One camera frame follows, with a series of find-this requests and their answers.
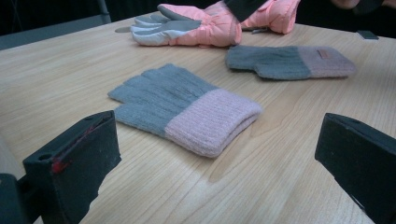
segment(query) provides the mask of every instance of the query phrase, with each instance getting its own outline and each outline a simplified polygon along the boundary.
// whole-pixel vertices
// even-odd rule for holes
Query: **black sleeve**
[[[239,21],[244,21],[267,0],[223,0]]]

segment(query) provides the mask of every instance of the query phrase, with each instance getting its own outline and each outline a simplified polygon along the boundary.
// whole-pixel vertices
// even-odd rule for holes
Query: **pink and white glove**
[[[241,25],[227,7],[221,4],[217,3],[205,10],[158,5],[164,17],[137,17],[136,24],[131,26],[132,36],[137,43],[145,46],[237,45],[241,41]]]
[[[252,30],[256,28],[267,27],[273,32],[288,34],[294,27],[297,15],[297,7],[300,0],[268,0],[259,9],[257,9],[251,16],[241,22],[242,30]],[[202,15],[195,10],[187,9],[186,7],[173,6],[168,4],[161,4],[169,11],[175,12],[178,16],[183,18],[190,18],[193,20],[200,20]],[[218,11],[230,10],[223,4],[222,1],[207,7],[203,12],[208,15],[216,14]],[[171,20],[179,20],[177,17],[167,16]]]

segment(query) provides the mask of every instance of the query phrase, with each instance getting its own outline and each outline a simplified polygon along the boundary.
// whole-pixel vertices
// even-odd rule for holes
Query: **gray knit glove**
[[[353,62],[330,47],[239,45],[228,50],[225,61],[229,68],[255,71],[272,79],[347,77],[356,72]]]
[[[217,157],[262,112],[247,98],[167,64],[108,93],[124,103],[116,120],[155,133],[206,157]]]

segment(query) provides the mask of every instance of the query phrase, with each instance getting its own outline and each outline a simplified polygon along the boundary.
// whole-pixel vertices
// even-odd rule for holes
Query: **wood grain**
[[[80,119],[117,107],[106,94],[124,80],[166,63],[264,113],[215,160],[118,123],[122,162],[82,223],[372,223],[314,152],[327,112],[396,136],[396,40],[304,25],[243,33],[244,45],[330,46],[358,67],[343,79],[272,81],[229,70],[227,49],[141,47],[114,32],[132,23],[0,51],[0,135],[18,164]]]

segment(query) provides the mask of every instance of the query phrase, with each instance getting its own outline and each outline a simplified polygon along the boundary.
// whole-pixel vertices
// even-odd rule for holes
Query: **glove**
[[[245,21],[243,30],[268,27],[270,30],[288,34],[294,27],[300,0],[268,0]]]
[[[242,30],[251,30],[254,28],[268,27],[274,32],[288,34],[294,27],[297,6],[299,4],[300,0],[268,0],[251,16],[241,22],[241,28]],[[196,13],[194,10],[188,10],[185,7],[161,4],[158,9],[160,11],[165,11],[167,9],[179,16],[167,15],[171,20],[182,20],[181,18],[184,18],[184,20],[200,20],[202,18],[202,15],[199,13]],[[221,1],[204,10],[208,15],[216,14],[218,11],[230,12]]]
[[[132,77],[108,93],[120,101],[116,120],[214,158],[262,112],[247,98],[167,64]]]
[[[213,45],[227,47],[241,41],[241,25],[226,8],[220,4],[210,10],[197,7],[158,5],[164,15],[149,18],[137,17],[131,26],[134,40],[140,45]]]
[[[330,47],[251,47],[228,50],[226,64],[232,69],[255,71],[260,77],[297,80],[318,77],[347,77],[356,67]]]

